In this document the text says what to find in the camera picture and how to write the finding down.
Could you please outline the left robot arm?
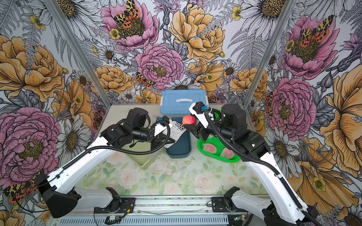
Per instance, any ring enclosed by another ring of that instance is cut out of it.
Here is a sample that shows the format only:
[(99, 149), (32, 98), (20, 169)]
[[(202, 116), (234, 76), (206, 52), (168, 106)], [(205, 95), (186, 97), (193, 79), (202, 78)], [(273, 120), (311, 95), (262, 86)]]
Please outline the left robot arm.
[(35, 178), (35, 186), (53, 218), (61, 218), (73, 210), (95, 208), (114, 213), (122, 208), (120, 195), (111, 187), (93, 192), (75, 188), (80, 179), (110, 155), (119, 152), (148, 155), (174, 143), (174, 122), (167, 116), (150, 123), (148, 111), (131, 109), (125, 119), (104, 129), (84, 151), (56, 171)]

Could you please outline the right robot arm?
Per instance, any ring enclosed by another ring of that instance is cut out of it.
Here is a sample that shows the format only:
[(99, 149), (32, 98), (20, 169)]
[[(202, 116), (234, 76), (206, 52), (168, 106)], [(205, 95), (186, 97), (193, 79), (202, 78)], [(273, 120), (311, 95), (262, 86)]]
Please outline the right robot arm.
[(270, 201), (264, 201), (234, 187), (224, 195), (228, 210), (246, 210), (263, 218), (268, 226), (320, 225), (316, 207), (307, 205), (292, 189), (264, 138), (248, 129), (248, 113), (239, 104), (228, 103), (218, 111), (196, 102), (188, 110), (197, 121), (184, 124), (185, 129), (203, 141), (209, 136), (219, 139), (252, 169), (270, 197)]

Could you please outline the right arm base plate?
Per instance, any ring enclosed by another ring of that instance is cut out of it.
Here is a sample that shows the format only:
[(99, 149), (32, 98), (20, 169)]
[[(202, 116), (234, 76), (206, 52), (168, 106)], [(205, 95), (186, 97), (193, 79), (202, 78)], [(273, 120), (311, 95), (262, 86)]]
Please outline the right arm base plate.
[(237, 208), (230, 198), (225, 197), (212, 197), (211, 208), (213, 212), (247, 212), (244, 209)]

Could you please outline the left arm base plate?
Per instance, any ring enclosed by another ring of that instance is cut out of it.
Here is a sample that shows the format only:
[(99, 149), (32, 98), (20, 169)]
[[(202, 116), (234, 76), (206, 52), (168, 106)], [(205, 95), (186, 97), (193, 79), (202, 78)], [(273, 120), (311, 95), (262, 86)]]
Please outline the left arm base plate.
[(110, 204), (104, 208), (95, 207), (95, 214), (125, 214), (133, 213), (135, 198), (114, 198)]

